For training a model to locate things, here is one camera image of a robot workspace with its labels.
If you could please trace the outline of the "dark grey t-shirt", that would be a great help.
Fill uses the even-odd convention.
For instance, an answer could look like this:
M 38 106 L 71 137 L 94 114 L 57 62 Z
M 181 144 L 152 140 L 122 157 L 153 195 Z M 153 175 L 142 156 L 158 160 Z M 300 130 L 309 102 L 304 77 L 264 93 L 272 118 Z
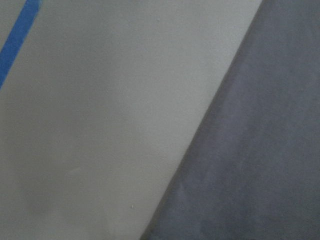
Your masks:
M 320 3 L 264 0 L 144 240 L 320 237 Z

